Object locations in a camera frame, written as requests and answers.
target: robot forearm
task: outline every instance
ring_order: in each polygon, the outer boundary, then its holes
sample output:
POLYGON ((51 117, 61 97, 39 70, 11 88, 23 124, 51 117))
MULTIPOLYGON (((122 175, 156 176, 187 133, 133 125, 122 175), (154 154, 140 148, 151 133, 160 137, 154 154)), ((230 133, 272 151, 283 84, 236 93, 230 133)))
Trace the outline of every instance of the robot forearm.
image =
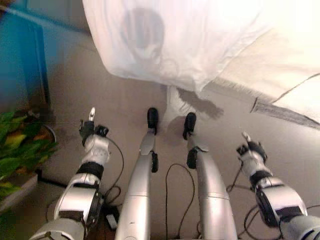
POLYGON ((58 200, 54 220, 41 227, 31 240, 83 240, 96 224, 103 204, 99 188, 109 159, 109 141, 105 138, 108 129, 98 126, 94 130, 93 119, 94 108, 80 129, 87 154, 58 200))

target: black wire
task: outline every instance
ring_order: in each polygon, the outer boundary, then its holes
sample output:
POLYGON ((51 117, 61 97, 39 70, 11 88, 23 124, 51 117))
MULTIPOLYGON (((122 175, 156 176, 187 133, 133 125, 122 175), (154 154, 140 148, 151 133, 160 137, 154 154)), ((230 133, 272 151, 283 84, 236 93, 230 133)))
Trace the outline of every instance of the black wire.
MULTIPOLYGON (((258 215, 258 213, 259 213, 259 210, 254 213, 254 215, 252 216, 250 222, 249 222, 248 225, 246 226, 247 229, 248 229, 248 228, 250 227, 250 225, 253 223, 253 221, 254 221, 255 217, 258 215)), ((240 236, 243 235, 245 232, 246 232, 246 230, 243 230, 242 232, 240 232, 240 233, 238 234, 238 239, 239 239, 240 236)))
POLYGON ((241 173, 241 170, 242 170, 242 167, 243 167, 244 163, 241 161, 241 166, 238 170, 238 172, 236 173, 235 177, 234 177, 234 180, 233 180, 233 183, 228 185, 226 187, 226 192, 227 193, 231 193, 231 191, 234 189, 234 188, 238 188, 238 189, 245 189, 245 190, 249 190, 252 192, 252 189, 247 187, 247 186, 243 186, 243 185, 239 185, 239 184, 236 184, 237 180, 238 180, 238 177, 241 173))
POLYGON ((308 206, 306 209, 313 209, 313 208, 318 208, 318 207, 320 207, 320 204, 313 205, 313 206, 308 206))
POLYGON ((191 204, 193 203, 194 201, 194 198, 195 198, 195 192, 196 192, 196 186, 195 186, 195 181, 194 181, 194 178, 192 177, 191 175, 191 172, 185 167, 183 166, 182 164, 179 164, 179 163, 174 163, 172 164, 168 171, 166 172, 166 176, 165 176, 165 239, 168 240, 168 175, 169 175, 169 172, 170 172, 170 169, 173 167, 173 166, 180 166, 182 167, 183 169, 186 170, 186 172, 189 174, 191 180, 192 180, 192 189, 193 189, 193 192, 192 192, 192 199, 188 205, 188 207, 186 208, 184 214, 183 214, 183 217, 181 219, 181 222, 180 222, 180 225, 179 225, 179 229, 178 229, 178 234, 176 236, 177 239, 180 239, 180 232, 181 232, 181 227, 182 227, 182 224, 184 222, 184 219, 187 215, 187 212, 191 206, 191 204))
MULTIPOLYGON (((116 144, 116 142, 113 141, 111 138, 109 138, 109 137, 107 137, 107 136, 105 136, 105 138, 108 139, 111 143, 113 143, 113 145, 119 150, 119 153, 120 153, 120 155, 121 155, 121 160, 122 160, 122 166, 121 166, 121 171, 120 171, 118 177, 115 179, 115 181, 114 181, 114 183, 111 185, 111 187, 105 192, 105 194, 104 194, 104 200, 107 199, 107 196, 110 194, 111 190, 116 187, 116 184, 117 184, 117 182, 119 181, 122 173, 124 172, 124 167, 125 167, 125 158, 124 158, 124 154, 122 153, 120 147, 119 147, 119 146, 116 144)), ((121 194, 121 188, 120 188, 119 186, 117 186, 117 189, 119 189, 119 194, 116 196, 116 198, 118 198, 118 197, 120 196, 120 194, 121 194)))
MULTIPOLYGON (((248 227, 249 227, 249 225, 247 225, 248 217, 249 217, 249 215, 250 215, 257 207, 258 207, 258 205, 253 206, 253 207, 249 210, 249 212, 247 213, 247 215, 246 215, 245 218, 244 218, 243 227, 244 227, 244 230, 245 230, 246 234, 248 234, 248 236, 249 236, 250 238, 252 238, 253 240, 278 240, 278 239, 280 239, 280 238, 282 237, 281 233, 280 233, 280 235, 279 235, 277 238, 264 239, 264 238, 257 238, 257 237, 255 237, 254 235, 252 235, 252 233, 250 233, 250 232, 248 231, 248 227)), ((256 212, 256 213, 254 214, 254 216, 252 217, 252 219, 251 219, 251 221, 250 221, 250 224, 252 223, 253 219, 257 216, 258 212, 256 212)))
MULTIPOLYGON (((111 200, 109 200, 108 202, 106 202, 106 203, 105 203, 106 205, 109 205, 109 204, 113 203, 113 202, 120 196, 120 194, 121 194, 121 187, 119 187, 118 185, 113 186, 113 188, 111 188, 111 189, 118 189, 118 193, 117 193, 117 195, 114 196, 111 200)), ((112 192, 112 191, 110 190, 110 191, 104 196, 104 197, 105 197, 105 201, 107 200, 107 198, 108 198, 108 196, 109 196, 109 194, 110 194, 111 192, 112 192)))
MULTIPOLYGON (((254 205, 252 208, 250 208, 250 210, 246 213, 245 217, 244 217, 244 221, 243 221, 243 225, 245 226, 247 224, 247 219, 249 217, 249 215, 258 207, 258 205, 254 205)), ((249 222, 248 227, 250 227, 250 225, 252 224, 253 220, 255 219, 255 216, 257 215, 258 213, 254 214, 254 216, 252 217, 251 221, 249 222)), ((240 232, 237 237, 238 239, 240 238, 241 235, 243 235, 244 233, 246 232, 246 228, 244 228, 244 230, 242 232, 240 232)))

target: black joint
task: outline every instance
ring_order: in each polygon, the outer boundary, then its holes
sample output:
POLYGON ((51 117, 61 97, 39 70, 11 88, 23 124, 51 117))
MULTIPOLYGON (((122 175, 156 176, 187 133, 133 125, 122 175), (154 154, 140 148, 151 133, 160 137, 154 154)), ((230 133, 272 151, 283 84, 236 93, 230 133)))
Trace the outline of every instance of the black joint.
POLYGON ((77 174, 93 174, 99 180, 101 180, 103 172, 104 172, 104 167, 102 165, 94 161, 89 161, 82 164, 76 173, 77 174))
POLYGON ((148 122, 148 128, 154 129, 154 135, 156 135, 158 121, 159 121, 158 110, 154 107, 150 107, 146 117, 147 117, 147 122, 148 122))
POLYGON ((187 135, 191 134, 195 130, 197 116, 194 112, 189 112, 188 115, 185 117, 184 121, 184 129, 183 129, 183 138, 187 140, 187 135))
POLYGON ((261 145, 256 144, 254 141, 249 141, 248 147, 251 151, 258 153, 263 158, 263 162, 267 160, 266 152, 261 145))
POLYGON ((197 168, 197 154, 198 151, 195 148, 191 149, 188 153, 186 164, 190 169, 197 168))
POLYGON ((151 172, 152 173, 156 173, 156 172, 158 172, 158 169, 159 169, 158 154, 153 152, 152 153, 152 169, 151 169, 151 172))
POLYGON ((240 147, 238 147, 237 149, 236 149, 236 151, 238 152, 238 154, 240 155, 240 156, 242 156, 242 155, 244 155, 246 152, 248 152, 248 147, 246 146, 246 145, 242 145, 242 146, 240 146, 240 147))
POLYGON ((253 174, 250 177, 250 183, 252 185, 253 188, 256 187, 257 183, 264 178, 267 177, 272 177, 271 173, 267 172, 267 171, 257 171, 255 174, 253 174))
POLYGON ((94 129, 94 133, 101 137, 107 136, 108 132, 109 132, 109 129, 106 126, 102 126, 102 125, 98 125, 94 129))

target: green plant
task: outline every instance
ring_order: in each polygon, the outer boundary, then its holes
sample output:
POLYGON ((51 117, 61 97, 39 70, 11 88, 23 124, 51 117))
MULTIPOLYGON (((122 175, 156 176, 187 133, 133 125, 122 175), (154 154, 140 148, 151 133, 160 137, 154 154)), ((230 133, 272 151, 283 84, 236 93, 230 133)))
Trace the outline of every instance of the green plant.
POLYGON ((25 122, 27 116, 0 114, 0 201, 19 187, 6 180, 14 172, 30 173, 55 152, 56 142, 39 139, 42 124, 25 122))

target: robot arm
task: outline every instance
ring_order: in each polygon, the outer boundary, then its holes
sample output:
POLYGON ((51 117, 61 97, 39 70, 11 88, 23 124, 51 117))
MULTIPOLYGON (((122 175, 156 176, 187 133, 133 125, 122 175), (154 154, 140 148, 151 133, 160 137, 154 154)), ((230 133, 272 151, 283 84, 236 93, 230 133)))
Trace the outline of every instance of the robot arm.
POLYGON ((263 222, 278 227, 287 240, 320 240, 320 218, 308 216, 298 193, 273 176, 266 167, 267 155, 260 144, 243 133, 247 145, 237 149, 242 172, 250 180, 263 222))
POLYGON ((104 166, 109 160, 108 129, 94 126, 95 108, 80 127, 86 156, 58 200, 54 220, 42 226, 30 240, 83 240, 99 218, 103 204, 99 192, 104 166))

